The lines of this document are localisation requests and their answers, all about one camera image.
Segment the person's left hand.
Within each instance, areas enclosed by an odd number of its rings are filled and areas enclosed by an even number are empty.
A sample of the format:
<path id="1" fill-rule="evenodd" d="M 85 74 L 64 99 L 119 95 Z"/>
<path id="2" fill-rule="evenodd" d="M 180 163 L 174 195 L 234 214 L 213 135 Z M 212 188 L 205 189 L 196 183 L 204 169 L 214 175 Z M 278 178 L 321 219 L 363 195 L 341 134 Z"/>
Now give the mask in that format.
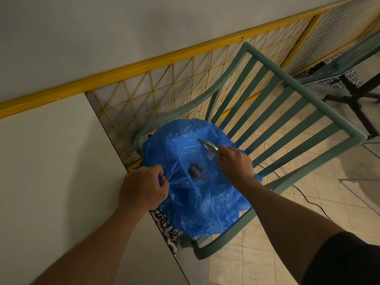
<path id="1" fill-rule="evenodd" d="M 118 209 L 144 215 L 159 204 L 159 185 L 163 167 L 156 164 L 152 167 L 140 167 L 129 172 L 120 187 Z"/>

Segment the person's right hand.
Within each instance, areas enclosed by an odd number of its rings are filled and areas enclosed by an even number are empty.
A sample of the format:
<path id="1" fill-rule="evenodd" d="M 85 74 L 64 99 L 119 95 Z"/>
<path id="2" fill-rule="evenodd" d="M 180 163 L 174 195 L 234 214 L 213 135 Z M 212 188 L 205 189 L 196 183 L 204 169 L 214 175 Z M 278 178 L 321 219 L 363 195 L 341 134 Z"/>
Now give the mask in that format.
<path id="1" fill-rule="evenodd" d="M 238 163 L 217 163 L 228 181 L 239 191 L 247 188 L 255 181 L 251 159 L 242 152 L 242 160 Z"/>

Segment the metal spoon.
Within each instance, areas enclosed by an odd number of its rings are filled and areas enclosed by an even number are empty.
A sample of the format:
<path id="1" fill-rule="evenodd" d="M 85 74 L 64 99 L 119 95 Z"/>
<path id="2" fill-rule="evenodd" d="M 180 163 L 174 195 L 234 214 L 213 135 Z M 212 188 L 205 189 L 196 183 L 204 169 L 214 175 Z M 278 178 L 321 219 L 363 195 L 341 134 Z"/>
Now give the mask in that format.
<path id="1" fill-rule="evenodd" d="M 217 154 L 218 153 L 218 147 L 215 144 L 211 143 L 210 141 L 202 140 L 202 139 L 199 139 L 199 138 L 197 138 L 197 141 L 203 147 L 205 147 L 209 152 L 211 152 L 213 154 Z"/>

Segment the blue plastic bag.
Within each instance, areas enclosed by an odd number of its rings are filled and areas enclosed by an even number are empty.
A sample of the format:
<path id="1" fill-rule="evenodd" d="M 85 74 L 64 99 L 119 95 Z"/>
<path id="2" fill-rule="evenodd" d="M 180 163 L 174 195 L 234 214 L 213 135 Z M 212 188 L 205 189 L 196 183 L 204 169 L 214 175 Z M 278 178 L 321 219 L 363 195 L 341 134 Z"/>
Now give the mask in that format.
<path id="1" fill-rule="evenodd" d="M 236 147 L 222 129 L 206 120 L 177 119 L 159 128 L 142 146 L 143 165 L 159 164 L 169 182 L 159 205 L 174 229 L 190 238 L 222 234 L 251 208 L 231 185 L 217 158 L 199 141 Z"/>

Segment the person's right forearm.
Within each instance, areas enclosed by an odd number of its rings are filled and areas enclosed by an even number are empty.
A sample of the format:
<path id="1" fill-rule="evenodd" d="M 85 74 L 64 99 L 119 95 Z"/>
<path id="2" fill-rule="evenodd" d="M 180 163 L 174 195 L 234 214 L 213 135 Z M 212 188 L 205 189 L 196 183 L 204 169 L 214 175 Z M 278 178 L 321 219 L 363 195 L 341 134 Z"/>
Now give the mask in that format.
<path id="1" fill-rule="evenodd" d="M 270 191 L 253 176 L 234 185 L 250 202 L 282 263 L 299 285 L 322 245 L 340 226 L 322 215 Z"/>

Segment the person's left forearm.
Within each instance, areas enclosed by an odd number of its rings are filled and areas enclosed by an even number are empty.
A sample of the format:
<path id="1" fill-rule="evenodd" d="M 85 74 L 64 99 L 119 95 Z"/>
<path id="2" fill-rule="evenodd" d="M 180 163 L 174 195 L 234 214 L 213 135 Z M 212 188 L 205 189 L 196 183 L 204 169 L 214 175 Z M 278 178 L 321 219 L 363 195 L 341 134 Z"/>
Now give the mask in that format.
<path id="1" fill-rule="evenodd" d="M 141 204 L 120 204 L 98 229 L 30 285 L 113 285 L 130 236 L 148 211 Z"/>

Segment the dark food scraps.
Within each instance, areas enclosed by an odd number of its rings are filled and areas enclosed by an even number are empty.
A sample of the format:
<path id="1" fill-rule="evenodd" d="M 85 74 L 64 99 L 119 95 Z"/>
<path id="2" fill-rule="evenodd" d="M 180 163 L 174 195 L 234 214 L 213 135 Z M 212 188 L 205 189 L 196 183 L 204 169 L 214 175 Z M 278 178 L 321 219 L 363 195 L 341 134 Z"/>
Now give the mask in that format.
<path id="1" fill-rule="evenodd" d="M 193 182 L 206 183 L 208 178 L 206 169 L 197 162 L 190 162 L 188 174 Z"/>

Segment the black white patterned cloth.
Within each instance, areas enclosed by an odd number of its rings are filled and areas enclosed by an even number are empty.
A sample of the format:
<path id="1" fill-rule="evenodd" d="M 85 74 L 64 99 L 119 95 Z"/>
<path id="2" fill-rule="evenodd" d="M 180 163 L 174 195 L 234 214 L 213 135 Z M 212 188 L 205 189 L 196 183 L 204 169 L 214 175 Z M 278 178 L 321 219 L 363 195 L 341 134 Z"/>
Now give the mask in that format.
<path id="1" fill-rule="evenodd" d="M 160 233 L 162 234 L 169 250 L 176 257 L 178 241 L 180 233 L 174 229 L 169 218 L 157 207 L 155 210 L 149 211 L 153 220 L 155 221 Z"/>

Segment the green metal chair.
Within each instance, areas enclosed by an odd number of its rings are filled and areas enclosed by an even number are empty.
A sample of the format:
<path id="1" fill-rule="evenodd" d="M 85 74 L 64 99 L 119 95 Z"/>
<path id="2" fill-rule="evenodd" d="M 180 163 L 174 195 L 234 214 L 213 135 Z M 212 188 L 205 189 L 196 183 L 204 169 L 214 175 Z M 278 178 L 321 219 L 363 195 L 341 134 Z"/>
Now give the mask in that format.
<path id="1" fill-rule="evenodd" d="M 289 167 L 290 172 L 268 181 L 281 194 L 313 170 L 367 137 L 318 99 L 267 56 L 244 42 L 222 76 L 189 103 L 153 117 L 132 134 L 133 149 L 142 159 L 143 144 L 163 125 L 177 119 L 200 119 L 222 129 L 250 158 L 262 181 Z M 180 245 L 192 248 L 202 260 L 218 252 L 256 217 L 250 208 L 222 234 L 190 238 L 181 233 Z"/>

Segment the yellow metal grid fence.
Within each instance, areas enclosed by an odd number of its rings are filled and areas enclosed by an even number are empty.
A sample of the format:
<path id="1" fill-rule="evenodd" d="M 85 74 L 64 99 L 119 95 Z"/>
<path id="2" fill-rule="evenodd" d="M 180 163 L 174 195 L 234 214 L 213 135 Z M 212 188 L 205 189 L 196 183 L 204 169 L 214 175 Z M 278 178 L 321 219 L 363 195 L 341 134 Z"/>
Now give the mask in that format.
<path id="1" fill-rule="evenodd" d="M 199 97 L 244 42 L 295 76 L 379 27 L 380 0 L 344 0 L 0 104 L 0 119 L 85 93 L 129 169 L 140 159 L 131 143 L 135 129 Z"/>

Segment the clear glass table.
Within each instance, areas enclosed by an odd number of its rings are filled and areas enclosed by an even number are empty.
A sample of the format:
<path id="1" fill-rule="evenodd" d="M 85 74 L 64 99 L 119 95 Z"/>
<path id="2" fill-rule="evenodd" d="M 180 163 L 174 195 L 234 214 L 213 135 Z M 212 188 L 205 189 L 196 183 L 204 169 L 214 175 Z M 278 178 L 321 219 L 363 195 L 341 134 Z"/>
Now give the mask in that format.
<path id="1" fill-rule="evenodd" d="M 365 141 L 338 156 L 342 183 L 380 216 L 380 137 Z"/>

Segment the black table base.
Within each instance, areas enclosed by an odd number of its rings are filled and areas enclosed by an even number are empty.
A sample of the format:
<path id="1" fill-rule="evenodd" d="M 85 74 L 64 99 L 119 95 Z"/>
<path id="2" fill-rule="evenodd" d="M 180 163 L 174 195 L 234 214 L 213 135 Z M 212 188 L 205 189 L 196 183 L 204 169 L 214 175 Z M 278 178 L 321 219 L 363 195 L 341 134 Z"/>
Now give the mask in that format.
<path id="1" fill-rule="evenodd" d="M 350 95 L 326 95 L 322 101 L 334 101 L 348 105 L 369 133 L 368 140 L 380 136 L 380 132 L 374 127 L 373 123 L 364 114 L 362 105 L 359 103 L 359 99 L 361 98 L 375 99 L 376 104 L 380 103 L 380 95 L 372 92 L 373 89 L 380 86 L 380 73 L 359 87 L 356 87 L 353 83 L 351 83 L 343 74 L 339 76 L 339 80 L 345 85 Z"/>

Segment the black sleeve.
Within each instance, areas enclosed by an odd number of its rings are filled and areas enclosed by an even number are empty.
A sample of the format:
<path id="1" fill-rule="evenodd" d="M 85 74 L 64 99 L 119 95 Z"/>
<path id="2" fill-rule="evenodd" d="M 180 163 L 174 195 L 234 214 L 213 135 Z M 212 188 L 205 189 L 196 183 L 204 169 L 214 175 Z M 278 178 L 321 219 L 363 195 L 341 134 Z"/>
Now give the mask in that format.
<path id="1" fill-rule="evenodd" d="M 318 250 L 301 285 L 380 285 L 380 246 L 338 233 Z"/>

